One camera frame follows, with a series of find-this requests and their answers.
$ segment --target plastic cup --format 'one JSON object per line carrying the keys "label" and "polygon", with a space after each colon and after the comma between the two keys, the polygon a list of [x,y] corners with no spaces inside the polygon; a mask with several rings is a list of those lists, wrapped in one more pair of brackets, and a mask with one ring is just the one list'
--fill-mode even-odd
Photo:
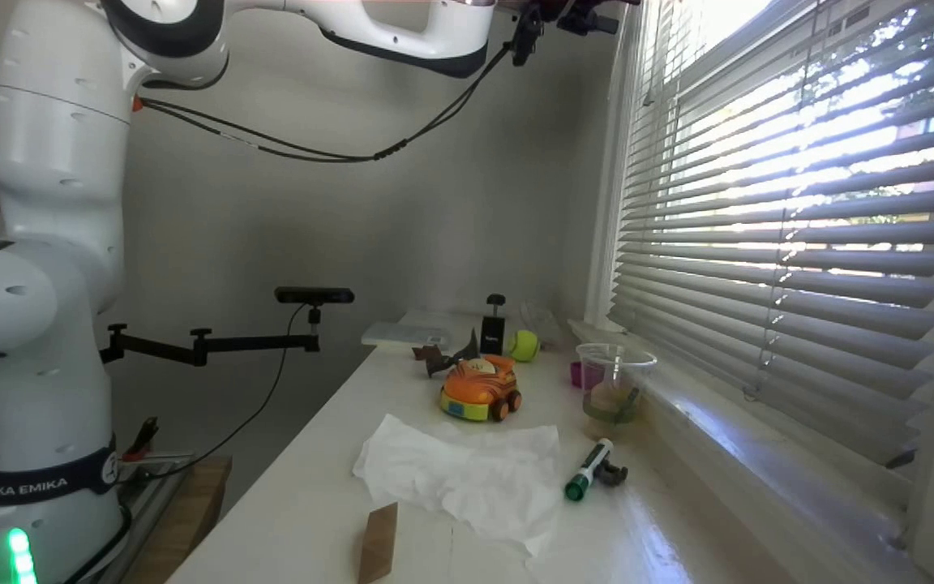
{"label": "plastic cup", "polygon": [[582,343],[576,376],[584,390],[584,412],[606,424],[632,422],[641,401],[641,374],[658,362],[648,349],[619,343]]}

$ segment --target wire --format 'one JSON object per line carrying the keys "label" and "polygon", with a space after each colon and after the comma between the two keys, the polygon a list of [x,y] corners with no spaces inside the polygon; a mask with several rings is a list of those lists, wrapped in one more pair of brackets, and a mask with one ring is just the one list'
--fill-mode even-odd
{"label": "wire", "polygon": [[[304,304],[299,304],[294,313],[293,313],[293,318],[285,322],[285,330],[283,335],[293,335],[293,328],[294,328],[294,318],[304,313]],[[204,457],[212,457],[214,452],[221,452],[224,443],[230,443],[250,422],[257,422],[263,412],[267,412],[267,404],[271,401],[271,397],[276,397],[276,390],[280,390],[280,381],[283,381],[283,369],[285,369],[285,357],[289,357],[289,347],[280,355],[280,362],[276,362],[276,374],[271,374],[271,383],[270,383],[270,391],[263,397],[263,401],[237,424],[237,427],[230,427],[221,442],[214,442],[209,452],[200,452],[197,457],[191,457],[191,460],[186,460],[186,465],[179,465],[179,467],[170,467],[170,469],[163,469],[163,473],[136,473],[141,480],[165,480],[165,476],[175,476],[175,473],[186,473],[186,469],[191,469],[196,465],[200,465]]]}
{"label": "wire", "polygon": [[191,122],[212,136],[227,136],[224,129],[237,129],[247,134],[261,144],[252,144],[252,150],[267,151],[267,155],[280,155],[280,159],[299,159],[299,163],[338,163],[338,167],[355,167],[355,163],[381,163],[395,155],[400,150],[405,150],[410,144],[434,134],[438,128],[450,122],[475,97],[475,90],[489,79],[489,72],[510,54],[514,41],[505,41],[484,69],[479,76],[447,105],[441,107],[426,128],[419,128],[416,134],[410,134],[405,138],[388,144],[386,150],[375,150],[369,155],[355,155],[355,151],[332,151],[332,150],[314,150],[304,144],[293,144],[293,138],[280,138],[270,134],[261,134],[252,128],[186,107],[186,105],[170,105],[170,101],[157,101],[157,97],[141,97],[141,105],[147,109],[165,115],[173,120]]}

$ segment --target paper towel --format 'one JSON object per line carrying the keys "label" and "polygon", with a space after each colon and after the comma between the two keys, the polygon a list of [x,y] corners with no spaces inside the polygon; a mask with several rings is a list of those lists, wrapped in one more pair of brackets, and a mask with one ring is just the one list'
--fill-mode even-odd
{"label": "paper towel", "polygon": [[365,437],[355,473],[373,504],[416,504],[464,519],[479,535],[510,537],[537,554],[558,524],[558,427],[438,436],[386,416]]}

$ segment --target white wall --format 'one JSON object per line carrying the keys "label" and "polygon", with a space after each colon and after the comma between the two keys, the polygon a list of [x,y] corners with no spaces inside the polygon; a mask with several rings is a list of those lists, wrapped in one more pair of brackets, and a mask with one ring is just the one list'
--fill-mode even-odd
{"label": "white wall", "polygon": [[[493,41],[510,40],[498,16]],[[335,48],[299,16],[240,13],[227,79],[204,107],[299,144],[373,151],[438,115],[464,82]],[[443,129],[375,167],[270,159],[151,109],[133,120],[127,285],[104,322],[187,340],[276,335],[271,285],[349,285],[325,313],[325,355],[293,355],[276,404],[232,442],[240,492],[361,362],[361,330],[405,308],[484,308],[487,292],[582,315],[612,40],[558,29],[524,69],[498,65]],[[280,355],[209,369],[114,362],[120,442],[160,416],[160,449],[200,452],[267,391]]]}

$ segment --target window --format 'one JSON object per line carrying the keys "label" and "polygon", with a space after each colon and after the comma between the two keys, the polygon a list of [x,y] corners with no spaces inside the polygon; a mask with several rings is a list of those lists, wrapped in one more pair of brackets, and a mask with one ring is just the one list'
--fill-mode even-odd
{"label": "window", "polygon": [[901,467],[934,401],[934,0],[730,8],[732,36],[652,0],[630,40],[610,318]]}

